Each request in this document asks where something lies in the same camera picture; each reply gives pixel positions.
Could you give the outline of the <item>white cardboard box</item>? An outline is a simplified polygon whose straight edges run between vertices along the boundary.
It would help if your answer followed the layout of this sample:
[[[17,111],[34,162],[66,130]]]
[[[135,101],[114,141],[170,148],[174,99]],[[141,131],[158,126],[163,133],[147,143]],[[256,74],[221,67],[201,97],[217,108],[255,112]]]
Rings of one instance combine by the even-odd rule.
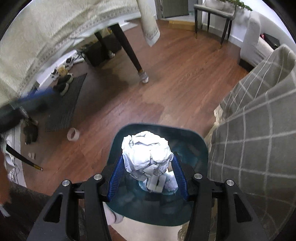
[[[153,175],[151,178],[147,180],[146,187],[149,191],[155,193],[162,193],[165,182],[166,182],[166,175],[155,176]]]

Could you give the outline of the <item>white paper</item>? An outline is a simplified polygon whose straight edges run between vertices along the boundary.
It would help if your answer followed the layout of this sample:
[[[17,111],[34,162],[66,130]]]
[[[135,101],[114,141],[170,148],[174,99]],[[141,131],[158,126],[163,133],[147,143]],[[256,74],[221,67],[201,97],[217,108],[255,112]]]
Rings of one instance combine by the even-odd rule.
[[[138,181],[165,174],[174,157],[168,141],[149,131],[124,137],[121,149],[126,171]]]

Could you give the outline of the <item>teal plastic trash bin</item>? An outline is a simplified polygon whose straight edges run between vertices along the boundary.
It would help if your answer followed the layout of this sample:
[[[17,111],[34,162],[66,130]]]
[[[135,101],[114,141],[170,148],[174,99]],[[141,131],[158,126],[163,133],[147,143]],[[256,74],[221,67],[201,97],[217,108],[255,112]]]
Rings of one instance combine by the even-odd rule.
[[[117,162],[121,155],[123,138],[142,131],[150,131],[165,138],[171,150],[177,152],[183,163],[196,173],[207,174],[208,149],[204,139],[196,132],[170,126],[132,123],[122,127],[115,135],[107,164]],[[166,195],[143,190],[138,181],[125,173],[116,196],[108,207],[124,217],[158,226],[179,226],[190,220],[193,203],[186,202],[180,192]]]

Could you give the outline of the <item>dark shoe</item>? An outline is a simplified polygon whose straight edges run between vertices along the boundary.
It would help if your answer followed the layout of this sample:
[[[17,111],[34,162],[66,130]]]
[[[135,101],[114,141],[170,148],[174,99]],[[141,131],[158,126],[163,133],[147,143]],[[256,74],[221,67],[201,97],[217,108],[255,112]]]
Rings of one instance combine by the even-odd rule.
[[[53,90],[55,92],[58,92],[61,96],[64,96],[69,89],[69,84],[68,83],[61,83],[57,84],[53,87]]]

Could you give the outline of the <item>dark floor mat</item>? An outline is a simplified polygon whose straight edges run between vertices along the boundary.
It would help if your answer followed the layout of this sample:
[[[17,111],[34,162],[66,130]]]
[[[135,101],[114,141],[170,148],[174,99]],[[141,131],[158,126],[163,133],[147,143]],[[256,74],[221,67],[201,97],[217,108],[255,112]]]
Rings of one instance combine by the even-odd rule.
[[[45,124],[46,132],[55,132],[70,127],[80,90],[86,76],[87,73],[75,77],[57,107],[50,111]]]

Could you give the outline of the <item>tape roll on floor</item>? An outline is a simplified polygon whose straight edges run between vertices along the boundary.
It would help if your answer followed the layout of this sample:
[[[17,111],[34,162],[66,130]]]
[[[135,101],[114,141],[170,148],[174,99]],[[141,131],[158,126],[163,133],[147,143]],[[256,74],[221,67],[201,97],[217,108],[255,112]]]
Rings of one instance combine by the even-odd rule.
[[[67,139],[69,141],[75,142],[79,139],[80,137],[80,132],[76,128],[70,128],[69,131],[67,132]]]

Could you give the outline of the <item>beige tablecloth side table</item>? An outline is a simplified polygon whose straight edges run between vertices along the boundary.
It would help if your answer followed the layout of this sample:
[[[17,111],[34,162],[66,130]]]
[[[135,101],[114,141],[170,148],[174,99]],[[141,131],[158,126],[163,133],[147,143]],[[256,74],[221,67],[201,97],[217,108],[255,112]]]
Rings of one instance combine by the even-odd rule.
[[[80,38],[137,15],[154,45],[160,31],[147,1],[1,1],[1,104],[27,92]]]

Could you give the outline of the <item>grey checked round tablecloth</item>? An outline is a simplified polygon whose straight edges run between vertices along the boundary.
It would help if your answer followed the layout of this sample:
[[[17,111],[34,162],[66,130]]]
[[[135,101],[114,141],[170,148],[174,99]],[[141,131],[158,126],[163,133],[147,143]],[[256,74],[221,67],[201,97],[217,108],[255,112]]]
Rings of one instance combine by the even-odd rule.
[[[269,240],[295,240],[295,53],[281,45],[214,111],[207,175],[233,180]]]

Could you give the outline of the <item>dark table leg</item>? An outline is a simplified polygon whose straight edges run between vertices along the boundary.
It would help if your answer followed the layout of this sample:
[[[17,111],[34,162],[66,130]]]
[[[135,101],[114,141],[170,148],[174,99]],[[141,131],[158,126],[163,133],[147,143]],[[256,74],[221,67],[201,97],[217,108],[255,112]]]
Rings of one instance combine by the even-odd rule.
[[[132,46],[130,45],[130,43],[129,43],[126,35],[124,34],[123,30],[121,29],[120,25],[119,24],[112,25],[112,26],[110,26],[110,29],[112,30],[115,37],[118,39],[121,46],[125,50],[126,54],[128,55],[128,57],[132,61],[133,65],[135,66],[141,82],[143,84],[148,83],[149,77],[148,77],[147,73],[143,70],[140,62],[138,61],[138,58],[137,58],[135,52],[133,51]]]

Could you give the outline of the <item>grey door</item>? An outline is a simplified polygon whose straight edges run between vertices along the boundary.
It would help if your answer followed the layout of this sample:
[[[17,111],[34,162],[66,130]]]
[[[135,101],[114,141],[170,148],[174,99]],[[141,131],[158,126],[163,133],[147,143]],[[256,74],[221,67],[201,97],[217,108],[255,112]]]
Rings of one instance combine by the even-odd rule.
[[[155,0],[159,19],[189,15],[187,0]]]

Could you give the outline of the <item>black handbag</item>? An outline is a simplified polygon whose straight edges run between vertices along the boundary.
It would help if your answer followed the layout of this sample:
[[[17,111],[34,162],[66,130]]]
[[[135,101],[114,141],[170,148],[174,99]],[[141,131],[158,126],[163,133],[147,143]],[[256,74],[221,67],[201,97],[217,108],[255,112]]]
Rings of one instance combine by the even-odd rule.
[[[273,50],[277,49],[280,46],[279,39],[266,33],[263,33],[262,37]]]

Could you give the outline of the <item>grey dining chair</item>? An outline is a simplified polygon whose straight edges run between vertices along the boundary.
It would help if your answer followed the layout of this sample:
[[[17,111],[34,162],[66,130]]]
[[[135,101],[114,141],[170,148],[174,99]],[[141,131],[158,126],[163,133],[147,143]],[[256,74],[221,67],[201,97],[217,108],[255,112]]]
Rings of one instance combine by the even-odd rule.
[[[204,5],[204,1],[201,3],[201,1],[198,1],[194,4],[194,24],[195,24],[195,38],[197,38],[197,32],[199,26],[202,28],[202,14],[207,14],[207,32],[210,30],[210,23],[211,23],[211,17],[217,16],[219,20],[224,20],[224,29],[222,31],[221,40],[220,40],[220,48],[222,47],[222,44],[225,39],[229,40],[231,28],[232,28],[232,22],[235,18],[236,14],[236,8],[233,12],[227,13],[225,11],[219,11],[214,8],[210,8]]]

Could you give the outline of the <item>potted green plant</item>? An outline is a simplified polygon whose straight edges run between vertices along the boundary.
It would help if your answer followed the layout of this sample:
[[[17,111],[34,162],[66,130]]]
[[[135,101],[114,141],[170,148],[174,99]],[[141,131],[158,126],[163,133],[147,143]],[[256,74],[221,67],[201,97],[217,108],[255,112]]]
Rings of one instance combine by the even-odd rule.
[[[210,8],[217,9],[219,11],[225,11],[227,13],[233,12],[235,8],[252,11],[251,7],[247,6],[245,3],[239,0],[225,0],[225,1],[205,0],[204,5]]]

